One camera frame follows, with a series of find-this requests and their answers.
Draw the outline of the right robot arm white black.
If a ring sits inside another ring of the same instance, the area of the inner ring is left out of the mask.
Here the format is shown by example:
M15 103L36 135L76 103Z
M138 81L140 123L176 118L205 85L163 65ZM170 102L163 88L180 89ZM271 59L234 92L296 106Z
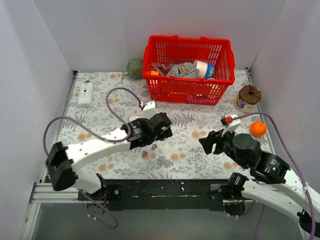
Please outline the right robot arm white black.
M297 222L307 233L320 236L320 195L309 189L289 164L275 154L263 151L259 141L246 133L211 131L199 139L205 153L231 158L252 178L234 172L226 186L216 192L224 200L246 198L273 208Z

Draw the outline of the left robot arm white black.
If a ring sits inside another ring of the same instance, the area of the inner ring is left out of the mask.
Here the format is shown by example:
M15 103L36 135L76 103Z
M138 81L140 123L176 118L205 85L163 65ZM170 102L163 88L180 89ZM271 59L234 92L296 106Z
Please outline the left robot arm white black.
M69 188L84 190L95 200L106 196L103 178L84 170L84 166L103 157L142 148L171 137L171 120L166 113L156 113L150 119L138 118L104 135L102 139L63 145L55 143L47 156L46 167L54 191Z

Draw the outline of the white earbud charging case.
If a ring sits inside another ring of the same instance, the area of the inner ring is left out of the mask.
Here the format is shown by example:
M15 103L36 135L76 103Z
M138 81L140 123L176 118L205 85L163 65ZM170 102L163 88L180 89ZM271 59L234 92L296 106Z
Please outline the white earbud charging case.
M128 122L132 122L132 121L137 120L137 119L139 119L139 118L140 118L139 115L130 116L130 117L128 118Z

